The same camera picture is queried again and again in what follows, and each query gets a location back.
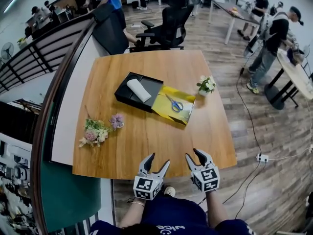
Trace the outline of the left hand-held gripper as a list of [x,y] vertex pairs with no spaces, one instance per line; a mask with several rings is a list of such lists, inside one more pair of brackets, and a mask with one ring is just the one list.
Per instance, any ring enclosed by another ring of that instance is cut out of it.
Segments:
[[139,164],[139,171],[135,176],[133,185],[136,198],[153,200],[161,190],[163,178],[170,166],[170,160],[167,160],[158,172],[149,174],[154,157],[155,153],[152,153]]

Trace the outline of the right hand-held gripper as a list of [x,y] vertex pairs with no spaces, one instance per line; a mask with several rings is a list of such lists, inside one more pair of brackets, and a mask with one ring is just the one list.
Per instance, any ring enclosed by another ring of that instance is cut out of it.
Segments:
[[191,171],[193,183],[201,192],[209,192],[219,188],[220,174],[218,167],[213,164],[212,157],[201,149],[193,149],[200,165],[195,164],[191,156],[186,153],[185,158]]

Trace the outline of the blue-handled scissors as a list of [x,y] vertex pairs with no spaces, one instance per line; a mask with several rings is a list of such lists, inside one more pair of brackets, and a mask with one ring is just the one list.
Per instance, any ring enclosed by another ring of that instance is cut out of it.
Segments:
[[176,113],[179,113],[183,110],[183,104],[179,101],[175,101],[169,95],[166,94],[166,97],[171,101],[172,110]]

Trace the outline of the person's right forearm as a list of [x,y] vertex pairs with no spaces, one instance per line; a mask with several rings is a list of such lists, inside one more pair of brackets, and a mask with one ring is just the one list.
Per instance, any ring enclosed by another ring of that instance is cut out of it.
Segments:
[[211,228],[215,228],[221,222],[228,220],[228,215],[215,190],[208,191],[205,195],[208,208],[208,223]]

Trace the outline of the person's left forearm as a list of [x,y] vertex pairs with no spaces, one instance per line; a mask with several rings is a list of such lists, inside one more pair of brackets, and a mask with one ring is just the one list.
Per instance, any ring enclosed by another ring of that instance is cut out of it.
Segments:
[[126,214],[124,215],[123,219],[119,223],[120,228],[126,228],[129,226],[133,226],[139,224],[142,219],[143,211],[145,208],[146,200],[135,198]]

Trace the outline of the black tray box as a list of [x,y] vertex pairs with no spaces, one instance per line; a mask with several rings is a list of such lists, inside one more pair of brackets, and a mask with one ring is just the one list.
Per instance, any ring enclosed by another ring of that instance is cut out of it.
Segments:
[[[137,79],[152,97],[144,103],[141,102],[126,84],[127,81],[131,79]],[[114,95],[120,102],[151,113],[152,105],[162,86],[163,81],[161,80],[129,72],[123,82],[119,85],[118,89],[115,91]]]

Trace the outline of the person's navy shirt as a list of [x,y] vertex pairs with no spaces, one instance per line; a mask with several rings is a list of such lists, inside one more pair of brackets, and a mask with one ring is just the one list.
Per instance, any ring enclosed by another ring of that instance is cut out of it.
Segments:
[[256,235],[242,220],[225,220],[208,226],[204,210],[195,202],[169,196],[146,203],[139,224],[118,228],[97,221],[89,235]]

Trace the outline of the small purple flower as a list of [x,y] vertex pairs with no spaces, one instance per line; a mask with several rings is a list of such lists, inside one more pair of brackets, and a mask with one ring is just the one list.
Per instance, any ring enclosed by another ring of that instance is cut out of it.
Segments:
[[122,128],[124,126],[124,119],[123,119],[123,115],[122,114],[116,114],[116,115],[112,115],[111,119],[109,120],[112,129],[115,131],[119,128]]

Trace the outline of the white flower potted plant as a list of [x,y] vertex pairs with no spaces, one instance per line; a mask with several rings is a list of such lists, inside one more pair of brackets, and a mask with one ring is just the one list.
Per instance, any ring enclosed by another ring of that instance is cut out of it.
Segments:
[[202,96],[207,96],[214,92],[216,83],[213,76],[204,76],[200,77],[199,82],[197,83],[198,94]]

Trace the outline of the white rolled towel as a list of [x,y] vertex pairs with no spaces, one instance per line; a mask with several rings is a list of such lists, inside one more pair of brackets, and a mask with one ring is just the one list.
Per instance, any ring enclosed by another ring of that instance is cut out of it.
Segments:
[[137,79],[131,79],[126,84],[141,102],[144,103],[152,97]]

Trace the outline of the green partition panel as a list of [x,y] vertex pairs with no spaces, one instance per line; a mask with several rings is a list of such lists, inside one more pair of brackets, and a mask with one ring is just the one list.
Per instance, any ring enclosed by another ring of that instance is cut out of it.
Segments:
[[49,127],[52,107],[52,104],[44,106],[40,123],[40,196],[44,235],[84,221],[101,208],[100,179],[74,175],[71,166],[49,162],[45,158],[52,150]]

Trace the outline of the round white table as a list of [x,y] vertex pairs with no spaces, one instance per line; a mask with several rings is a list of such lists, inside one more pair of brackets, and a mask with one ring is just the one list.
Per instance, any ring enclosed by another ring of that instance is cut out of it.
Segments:
[[[293,99],[296,92],[301,93],[307,100],[313,100],[313,76],[307,76],[305,70],[300,64],[293,65],[285,50],[279,49],[277,60],[281,66],[279,72],[264,87],[264,92],[268,102],[277,110],[282,110],[285,101]],[[281,89],[277,88],[275,83],[285,74],[288,82]]]

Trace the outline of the dark grey tall-back chair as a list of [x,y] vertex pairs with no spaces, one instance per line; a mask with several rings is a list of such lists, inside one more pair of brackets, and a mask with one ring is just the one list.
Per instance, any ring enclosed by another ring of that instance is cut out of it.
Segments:
[[129,47],[118,15],[111,4],[102,4],[91,13],[96,21],[92,34],[109,55],[123,54]]

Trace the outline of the long dark table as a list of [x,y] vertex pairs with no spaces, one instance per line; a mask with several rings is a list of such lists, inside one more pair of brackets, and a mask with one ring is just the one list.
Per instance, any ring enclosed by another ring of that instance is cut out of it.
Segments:
[[228,45],[229,38],[236,20],[244,21],[252,26],[259,26],[259,22],[256,21],[248,12],[240,8],[239,6],[225,1],[219,2],[219,0],[211,0],[208,23],[212,23],[213,9],[217,6],[223,12],[226,12],[230,16],[230,23],[228,24],[227,34],[224,40],[224,44]]

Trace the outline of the standing fan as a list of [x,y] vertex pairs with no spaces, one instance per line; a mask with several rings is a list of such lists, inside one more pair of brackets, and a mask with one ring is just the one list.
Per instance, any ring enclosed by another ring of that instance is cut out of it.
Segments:
[[10,60],[14,53],[14,45],[11,42],[7,42],[3,45],[0,55],[3,60]]

